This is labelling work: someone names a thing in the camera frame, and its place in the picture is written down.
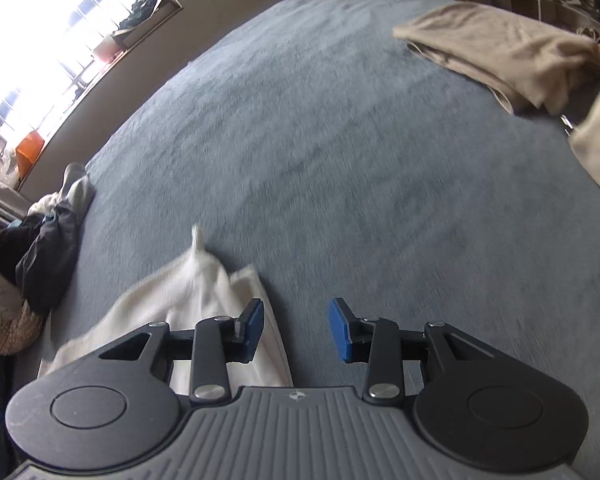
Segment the white sweatshirt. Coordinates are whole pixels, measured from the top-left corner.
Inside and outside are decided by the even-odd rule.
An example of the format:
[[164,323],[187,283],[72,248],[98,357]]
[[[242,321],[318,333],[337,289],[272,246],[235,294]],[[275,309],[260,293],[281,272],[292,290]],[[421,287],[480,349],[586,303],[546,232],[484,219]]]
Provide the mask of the white sweatshirt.
[[59,347],[53,359],[42,361],[38,374],[59,370],[150,322],[166,322],[171,330],[191,330],[204,318],[236,318],[253,298],[264,303],[264,329],[253,360],[228,366],[230,388],[290,388],[294,381],[283,339],[256,269],[245,266],[227,272],[204,247],[201,227],[196,224],[192,244],[184,254],[124,292],[94,327]]

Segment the dark clothes pile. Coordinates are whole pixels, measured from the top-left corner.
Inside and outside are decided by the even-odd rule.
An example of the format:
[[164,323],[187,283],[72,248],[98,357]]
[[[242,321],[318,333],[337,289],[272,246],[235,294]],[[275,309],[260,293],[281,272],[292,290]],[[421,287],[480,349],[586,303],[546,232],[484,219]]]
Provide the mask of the dark clothes pile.
[[57,308],[72,279],[80,229],[95,196],[86,169],[69,164],[59,191],[34,203],[16,226],[0,230],[0,274],[31,311]]

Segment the woven beige basket bag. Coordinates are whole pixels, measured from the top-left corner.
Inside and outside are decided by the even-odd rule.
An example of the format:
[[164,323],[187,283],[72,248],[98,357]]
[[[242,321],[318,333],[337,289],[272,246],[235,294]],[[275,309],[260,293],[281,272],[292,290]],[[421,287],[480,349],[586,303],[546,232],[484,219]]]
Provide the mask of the woven beige basket bag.
[[13,356],[31,347],[42,333],[46,316],[25,301],[17,314],[0,318],[0,356]]

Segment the orange bag on sill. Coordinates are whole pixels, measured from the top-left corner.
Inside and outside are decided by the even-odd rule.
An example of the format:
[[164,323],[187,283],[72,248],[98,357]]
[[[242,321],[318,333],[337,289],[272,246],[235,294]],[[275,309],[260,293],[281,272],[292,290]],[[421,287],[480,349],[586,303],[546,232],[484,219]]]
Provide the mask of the orange bag on sill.
[[30,131],[16,146],[16,163],[20,179],[23,179],[38,160],[45,140],[36,130]]

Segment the grey-blue fleece bed blanket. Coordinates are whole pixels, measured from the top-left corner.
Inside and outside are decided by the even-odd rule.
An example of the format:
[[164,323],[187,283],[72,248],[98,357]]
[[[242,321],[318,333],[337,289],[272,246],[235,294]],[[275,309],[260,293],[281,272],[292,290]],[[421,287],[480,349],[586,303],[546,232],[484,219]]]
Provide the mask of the grey-blue fleece bed blanket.
[[94,326],[200,226],[254,266],[299,386],[357,385],[341,297],[409,330],[453,324],[570,385],[600,479],[600,188],[562,123],[412,53],[393,27],[440,0],[285,0],[166,82],[88,162],[94,202],[50,342]]

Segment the beige folded garment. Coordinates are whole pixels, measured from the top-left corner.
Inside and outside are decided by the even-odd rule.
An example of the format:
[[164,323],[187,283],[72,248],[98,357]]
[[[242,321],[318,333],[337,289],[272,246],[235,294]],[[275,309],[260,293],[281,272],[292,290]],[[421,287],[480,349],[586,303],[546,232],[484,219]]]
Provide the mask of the beige folded garment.
[[[507,113],[544,108],[564,114],[570,93],[600,76],[600,45],[525,16],[453,2],[396,25],[393,37],[437,65],[489,88]],[[600,187],[600,92],[570,129],[571,151]]]

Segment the bright window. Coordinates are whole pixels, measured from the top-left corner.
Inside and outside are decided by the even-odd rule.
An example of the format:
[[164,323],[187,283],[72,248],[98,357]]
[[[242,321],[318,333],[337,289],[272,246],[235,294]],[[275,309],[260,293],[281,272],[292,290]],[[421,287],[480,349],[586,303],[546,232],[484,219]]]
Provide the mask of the bright window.
[[50,138],[178,0],[0,0],[0,145]]

